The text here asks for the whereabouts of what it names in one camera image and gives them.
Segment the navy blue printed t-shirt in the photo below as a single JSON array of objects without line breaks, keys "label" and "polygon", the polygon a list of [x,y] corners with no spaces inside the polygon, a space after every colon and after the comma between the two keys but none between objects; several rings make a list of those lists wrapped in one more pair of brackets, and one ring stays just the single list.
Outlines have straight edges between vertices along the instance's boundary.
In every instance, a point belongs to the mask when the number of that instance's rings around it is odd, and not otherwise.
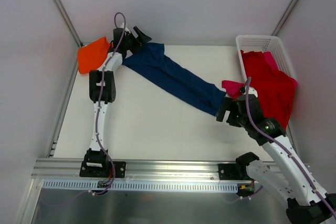
[{"label": "navy blue printed t-shirt", "polygon": [[206,82],[165,55],[163,44],[149,42],[123,61],[123,65],[183,102],[212,116],[226,92]]}]

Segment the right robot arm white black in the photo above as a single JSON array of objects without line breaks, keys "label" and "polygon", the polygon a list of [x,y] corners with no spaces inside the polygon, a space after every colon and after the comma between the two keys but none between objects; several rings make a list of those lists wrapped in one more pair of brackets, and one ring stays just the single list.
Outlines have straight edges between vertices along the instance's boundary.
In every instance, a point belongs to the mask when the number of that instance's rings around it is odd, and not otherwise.
[{"label": "right robot arm white black", "polygon": [[323,223],[335,217],[335,194],[328,193],[309,173],[294,151],[282,126],[264,117],[258,98],[242,95],[225,97],[216,114],[217,121],[242,127],[272,158],[282,176],[272,172],[254,153],[245,153],[233,165],[219,165],[220,177],[255,180],[284,206],[291,223]]}]

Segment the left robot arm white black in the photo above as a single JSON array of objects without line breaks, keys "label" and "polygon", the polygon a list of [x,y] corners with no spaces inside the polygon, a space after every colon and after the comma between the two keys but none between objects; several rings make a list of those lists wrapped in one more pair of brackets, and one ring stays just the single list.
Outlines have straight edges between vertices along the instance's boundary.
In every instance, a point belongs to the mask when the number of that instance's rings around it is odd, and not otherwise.
[{"label": "left robot arm white black", "polygon": [[94,125],[89,148],[81,163],[80,177],[124,176],[112,166],[106,138],[107,116],[116,99],[114,73],[122,65],[128,51],[136,53],[152,38],[137,26],[130,31],[125,23],[113,30],[113,38],[102,66],[89,72],[89,98],[93,102]]}]

